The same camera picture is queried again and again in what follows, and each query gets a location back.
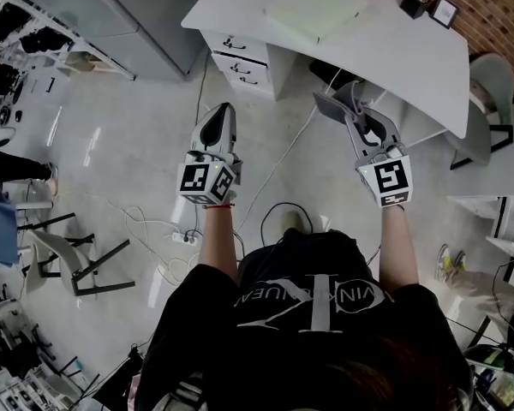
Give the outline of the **black pen holder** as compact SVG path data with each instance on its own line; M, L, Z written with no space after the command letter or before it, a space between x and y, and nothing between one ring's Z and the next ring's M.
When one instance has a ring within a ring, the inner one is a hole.
M402 0L399 8L408 15L412 20L421 17L431 0Z

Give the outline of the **white power strip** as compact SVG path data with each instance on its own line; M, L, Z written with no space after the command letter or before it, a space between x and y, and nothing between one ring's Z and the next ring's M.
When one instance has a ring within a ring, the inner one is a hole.
M194 232L191 232L190 234L174 232L171 234L171 240L191 247L196 247L200 242L198 235Z

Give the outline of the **person's black t-shirt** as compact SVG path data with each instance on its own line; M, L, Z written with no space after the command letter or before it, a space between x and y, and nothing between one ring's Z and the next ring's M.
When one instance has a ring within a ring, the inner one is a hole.
M452 411L469 389L435 295L325 273L248 289L196 266L167 301L135 410L200 378L209 411Z

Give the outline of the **black picture frame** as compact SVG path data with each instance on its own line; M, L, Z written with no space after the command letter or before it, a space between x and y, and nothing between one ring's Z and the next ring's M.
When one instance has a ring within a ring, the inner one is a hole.
M459 7L450 0L434 0L427 10L429 17L446 29L451 28L458 11Z

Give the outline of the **person's left shoe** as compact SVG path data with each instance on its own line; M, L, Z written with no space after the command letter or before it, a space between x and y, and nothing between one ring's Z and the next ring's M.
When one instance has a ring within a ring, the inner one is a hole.
M297 232L304 232L304 224L301 215L297 211L287 211L281 217L281 231L283 233L295 230Z

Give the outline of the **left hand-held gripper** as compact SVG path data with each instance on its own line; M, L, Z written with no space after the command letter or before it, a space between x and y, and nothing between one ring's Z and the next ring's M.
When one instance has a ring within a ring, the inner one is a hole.
M241 182L243 161L235 154L236 110L228 102L208 111L196 124L190 150L179 164L177 193L196 206L229 206Z

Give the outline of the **white partition panel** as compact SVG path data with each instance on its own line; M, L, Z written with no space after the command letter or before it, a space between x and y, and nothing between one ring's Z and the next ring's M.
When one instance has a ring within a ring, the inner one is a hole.
M181 22L197 0L28 0L145 80L183 80L204 40Z

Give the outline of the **white shelf cabinet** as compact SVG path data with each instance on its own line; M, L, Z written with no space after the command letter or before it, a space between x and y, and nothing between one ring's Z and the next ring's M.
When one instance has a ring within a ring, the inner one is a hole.
M493 221L491 234L486 239L514 258L514 196L455 197L452 201L477 217Z

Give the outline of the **white metal rack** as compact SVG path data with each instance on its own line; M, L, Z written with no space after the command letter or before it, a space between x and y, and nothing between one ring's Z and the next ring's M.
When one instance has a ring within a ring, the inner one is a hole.
M2 61L7 62L9 58L17 52L29 56L29 53L21 48L21 38L32 33L37 33L44 28L50 28L52 31L61 34L69 40L58 51L38 51L33 53L35 57L48 57L54 61L56 68L69 69L73 72L80 73L81 71L70 65L68 60L70 54L84 52L101 62L100 65L93 69L93 72L114 73L120 74L128 80L136 79L133 73L104 54L104 52L91 45L83 39L80 34L64 26L62 22L38 5L28 2L27 0L0 0L0 14L3 12L6 4L11 4L18 9L22 9L30 14L30 18L22 27L15 29L12 33L9 33L4 40L0 41L0 57Z

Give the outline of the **white drawer unit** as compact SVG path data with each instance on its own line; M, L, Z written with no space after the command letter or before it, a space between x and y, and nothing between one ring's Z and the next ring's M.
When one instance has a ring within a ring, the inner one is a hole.
M271 73L273 52L265 42L243 36L201 30L212 59L232 86L276 100Z

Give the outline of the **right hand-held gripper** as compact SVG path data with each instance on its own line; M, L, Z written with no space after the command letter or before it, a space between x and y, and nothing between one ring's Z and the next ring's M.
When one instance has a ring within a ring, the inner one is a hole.
M410 202L413 193L411 165L405 146L399 143L395 123L367 106L363 107L363 113L363 126L356 122L358 116L351 111L344 113L356 158L360 160L356 171L379 207Z

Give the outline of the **person's right forearm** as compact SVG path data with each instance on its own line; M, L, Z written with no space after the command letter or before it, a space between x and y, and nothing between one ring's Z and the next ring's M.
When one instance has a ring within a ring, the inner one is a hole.
M379 282L389 293L419 283L415 249L400 205L382 209Z

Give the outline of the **grey chair with black legs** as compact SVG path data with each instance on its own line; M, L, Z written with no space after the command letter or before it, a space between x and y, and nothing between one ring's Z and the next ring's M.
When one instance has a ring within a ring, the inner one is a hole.
M470 102L465 137L461 139L451 132L445 133L446 140L456 150L451 170L472 162L487 165L494 152L514 141L514 74L509 62L498 54L482 55L469 65L469 77L493 101L499 123L490 123L479 106Z

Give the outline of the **person's left forearm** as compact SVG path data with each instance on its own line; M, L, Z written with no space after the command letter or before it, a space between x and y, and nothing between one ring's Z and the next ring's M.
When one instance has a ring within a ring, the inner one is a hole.
M222 271L236 283L238 277L231 206L208 206L205 214L199 261Z

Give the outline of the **white chair with black legs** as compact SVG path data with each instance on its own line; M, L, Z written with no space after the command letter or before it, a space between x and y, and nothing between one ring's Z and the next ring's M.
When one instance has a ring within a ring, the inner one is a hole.
M104 286L99 286L95 280L99 268L127 248L130 245L129 240L123 241L100 258L91 260L79 247L92 244L93 234L83 238L66 238L41 230L73 216L74 214L70 213L41 224L27 226L32 262L25 275L26 292L29 294L40 289L50 279L61 280L67 292L77 298L133 288L133 280Z

